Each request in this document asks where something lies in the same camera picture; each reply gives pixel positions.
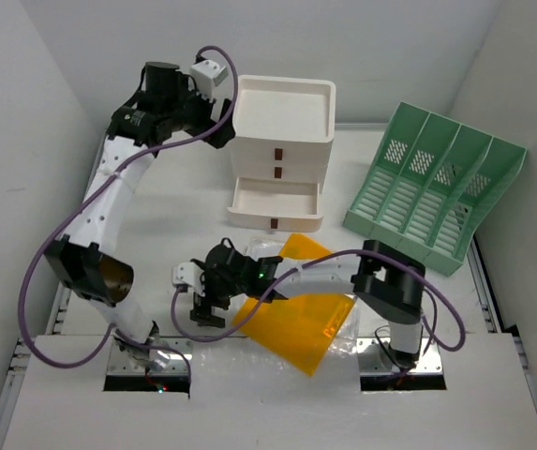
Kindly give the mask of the yellow clip file folder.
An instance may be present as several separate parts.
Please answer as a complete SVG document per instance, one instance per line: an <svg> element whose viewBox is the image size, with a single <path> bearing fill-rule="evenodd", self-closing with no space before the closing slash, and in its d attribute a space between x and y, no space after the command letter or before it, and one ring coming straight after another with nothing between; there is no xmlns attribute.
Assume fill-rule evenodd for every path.
<svg viewBox="0 0 537 450"><path fill-rule="evenodd" d="M307 376L314 374L354 306L343 294L307 294L257 305L248 298L231 321L239 331Z"/></svg>

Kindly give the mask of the clear zip document pouch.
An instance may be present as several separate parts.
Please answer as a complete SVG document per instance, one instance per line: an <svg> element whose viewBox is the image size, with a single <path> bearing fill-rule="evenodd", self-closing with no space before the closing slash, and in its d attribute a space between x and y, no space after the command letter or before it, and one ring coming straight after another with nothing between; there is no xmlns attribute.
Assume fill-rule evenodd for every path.
<svg viewBox="0 0 537 450"><path fill-rule="evenodd" d="M246 250L246 255L256 260L261 257L275 255L293 259L317 259L329 253L331 253L331 250L327 247L300 233L291 234L285 242L267 238L254 238L250 241ZM352 308L351 313L344 321L327 352L346 355L356 353L357 316L357 311Z"/></svg>

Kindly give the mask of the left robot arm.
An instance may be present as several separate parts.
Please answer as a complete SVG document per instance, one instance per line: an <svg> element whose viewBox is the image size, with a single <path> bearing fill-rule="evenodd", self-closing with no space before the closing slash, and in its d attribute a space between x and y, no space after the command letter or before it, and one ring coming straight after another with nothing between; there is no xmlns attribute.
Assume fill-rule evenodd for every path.
<svg viewBox="0 0 537 450"><path fill-rule="evenodd" d="M112 325L120 350L144 368L159 363L159 332L131 292L133 268L113 256L118 234L138 184L157 158L156 146L177 131L216 149L233 138L230 99L223 101L218 120L212 118L215 90L227 77L226 67L202 57L188 73L175 64L146 63L136 91L112 114L83 210L44 251L61 283Z"/></svg>

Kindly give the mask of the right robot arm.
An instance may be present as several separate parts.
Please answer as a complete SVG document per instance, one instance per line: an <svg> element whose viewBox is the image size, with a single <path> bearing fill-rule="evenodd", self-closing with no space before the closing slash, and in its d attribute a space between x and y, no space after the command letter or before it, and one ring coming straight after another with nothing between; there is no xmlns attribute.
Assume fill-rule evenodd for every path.
<svg viewBox="0 0 537 450"><path fill-rule="evenodd" d="M424 275L421 263L377 240L366 240L360 249L296 260L254 259L223 238L204 260L179 264L172 283L193 291L191 320L214 328L225 325L214 308L227 309L231 299L242 294L263 303L306 294L352 295L387 321L387 353L395 366L409 370L422 346Z"/></svg>

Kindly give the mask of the white drawer cabinet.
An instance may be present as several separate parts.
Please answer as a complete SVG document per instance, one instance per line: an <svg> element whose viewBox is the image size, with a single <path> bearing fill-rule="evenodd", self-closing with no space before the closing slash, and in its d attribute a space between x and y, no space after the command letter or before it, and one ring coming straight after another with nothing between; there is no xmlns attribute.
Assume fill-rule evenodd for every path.
<svg viewBox="0 0 537 450"><path fill-rule="evenodd" d="M335 137L336 86L242 75L227 148L235 179L227 209L237 227L313 233Z"/></svg>

